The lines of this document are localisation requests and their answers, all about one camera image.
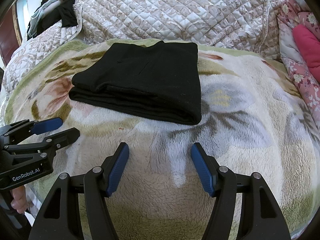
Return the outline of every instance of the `folded black cloth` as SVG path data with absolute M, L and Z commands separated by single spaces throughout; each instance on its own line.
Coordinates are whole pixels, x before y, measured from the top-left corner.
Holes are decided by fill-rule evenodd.
M 195 43 L 151 47 L 115 43 L 72 78 L 71 100 L 149 119 L 181 124 L 201 121 L 201 89 Z

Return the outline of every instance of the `finger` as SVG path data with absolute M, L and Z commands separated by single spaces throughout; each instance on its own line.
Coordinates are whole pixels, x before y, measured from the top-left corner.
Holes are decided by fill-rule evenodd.
M 26 188 L 24 186 L 21 186 L 12 190 L 12 197 L 15 200 L 19 200 L 25 196 L 26 196 Z
M 23 214 L 27 210 L 27 208 L 28 208 L 28 205 L 25 204 L 22 208 L 18 209 L 17 212 L 19 214 Z
M 20 208 L 22 208 L 25 204 L 27 203 L 27 200 L 26 200 L 26 198 L 24 197 L 22 197 L 21 199 L 19 199 L 19 200 L 12 200 L 12 202 L 11 202 L 11 206 L 14 208 L 14 209 L 20 209 Z

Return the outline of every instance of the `quilted comforter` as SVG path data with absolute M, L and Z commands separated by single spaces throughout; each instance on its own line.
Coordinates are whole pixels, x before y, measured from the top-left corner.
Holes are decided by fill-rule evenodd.
M 81 29 L 89 43 L 111 38 L 185 40 L 279 59 L 276 14 L 283 0 L 76 0 L 79 25 L 58 22 L 24 44 L 5 69 L 7 98 L 39 62 Z

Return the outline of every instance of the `pink floral fabric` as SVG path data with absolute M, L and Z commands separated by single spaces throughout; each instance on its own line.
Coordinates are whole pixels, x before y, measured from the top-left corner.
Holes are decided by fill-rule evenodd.
M 316 17 L 312 12 L 298 13 L 299 21 L 313 33 L 314 36 L 320 40 L 320 28 Z
M 308 70 L 292 36 L 292 29 L 301 23 L 320 37 L 318 23 L 309 10 L 304 0 L 284 0 L 278 15 L 280 55 L 320 130 L 320 85 Z

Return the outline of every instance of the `floral blanket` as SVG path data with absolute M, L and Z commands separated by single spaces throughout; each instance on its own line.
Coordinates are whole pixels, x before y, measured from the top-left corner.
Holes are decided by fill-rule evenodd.
M 296 236 L 320 202 L 320 140 L 283 64 L 252 52 L 199 45 L 202 120 L 194 126 L 69 99 L 72 76 L 97 62 L 113 43 L 151 46 L 157 41 L 112 39 L 91 47 L 70 41 L 24 77 L 9 99 L 6 123 L 59 116 L 64 121 L 59 131 L 76 127 L 81 132 L 78 141 L 57 151 L 53 174 L 29 184 L 32 191 L 43 201 L 60 173 L 85 173 L 124 141 L 130 157 L 117 192 L 106 199 L 119 239 L 201 239 L 214 199 L 202 189 L 191 160 L 190 148 L 200 142 L 234 172 L 260 172 Z M 240 203 L 239 196 L 230 239 L 236 238 Z M 80 209 L 90 239 L 83 198 Z
M 5 88 L 7 97 L 17 87 L 21 79 L 44 58 L 50 55 L 61 45 L 74 39 L 82 29 L 81 7 L 77 20 L 78 26 L 62 28 L 62 22 L 59 21 L 48 28 L 36 38 L 24 43 L 12 55 L 11 60 L 4 70 L 2 85 Z
M 292 29 L 303 24 L 320 39 L 318 22 L 304 0 L 284 0 L 278 23 L 281 59 L 320 130 L 320 86 L 308 70 L 292 36 Z

